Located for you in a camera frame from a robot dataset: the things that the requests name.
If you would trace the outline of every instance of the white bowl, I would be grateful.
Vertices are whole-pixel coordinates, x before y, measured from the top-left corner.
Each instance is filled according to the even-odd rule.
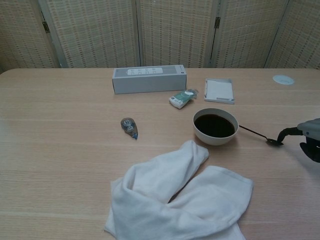
[[[201,132],[195,125],[195,121],[197,120],[197,118],[199,118],[200,116],[203,115],[207,115],[207,114],[215,114],[218,115],[224,119],[227,119],[230,123],[232,123],[233,127],[234,127],[234,134],[230,135],[230,136],[226,136],[226,137],[214,137],[214,136],[209,136],[207,134],[204,134],[203,132]],[[219,145],[223,145],[226,144],[227,142],[229,142],[231,139],[234,138],[234,136],[237,134],[238,129],[239,129],[239,124],[237,119],[229,112],[224,111],[222,109],[218,109],[218,108],[204,108],[198,112],[195,113],[195,115],[193,116],[193,128],[194,128],[194,133],[195,135],[204,143],[209,144],[209,145],[213,145],[213,146],[219,146]]]

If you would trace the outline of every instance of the snack packet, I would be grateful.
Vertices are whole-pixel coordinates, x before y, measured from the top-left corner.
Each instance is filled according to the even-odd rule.
[[[196,99],[198,90],[188,89],[179,92],[178,94],[169,98],[169,102],[176,108],[181,109],[190,99]]]

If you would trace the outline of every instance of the spoon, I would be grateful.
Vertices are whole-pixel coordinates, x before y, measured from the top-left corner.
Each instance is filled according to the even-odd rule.
[[[254,134],[257,134],[257,135],[259,135],[259,136],[261,136],[261,137],[263,137],[263,138],[265,138],[265,139],[266,139],[266,143],[267,143],[268,145],[271,145],[271,146],[281,146],[281,145],[283,145],[282,142],[277,141],[277,140],[275,140],[275,139],[267,138],[266,136],[264,136],[264,135],[262,135],[262,134],[260,134],[260,133],[258,133],[258,132],[256,132],[256,131],[250,130],[249,128],[246,128],[246,127],[241,126],[241,125],[239,125],[239,127],[240,127],[240,128],[243,128],[243,129],[245,129],[245,130],[247,130],[247,131],[249,131],[249,132],[252,132],[252,133],[254,133]]]

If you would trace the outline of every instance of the wall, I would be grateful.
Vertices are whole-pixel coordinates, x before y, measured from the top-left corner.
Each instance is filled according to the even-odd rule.
[[[263,68],[288,0],[222,0],[214,68]]]
[[[217,0],[136,2],[142,65],[208,65]]]
[[[41,0],[54,41],[69,68],[137,66],[138,38],[130,0]]]
[[[290,0],[266,66],[320,69],[320,0]]]
[[[4,71],[59,66],[41,17],[36,1],[1,0],[0,65]]]

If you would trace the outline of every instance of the cardboard box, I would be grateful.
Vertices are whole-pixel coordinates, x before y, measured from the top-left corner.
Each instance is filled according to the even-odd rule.
[[[115,94],[185,90],[187,72],[183,65],[115,68],[112,84]]]

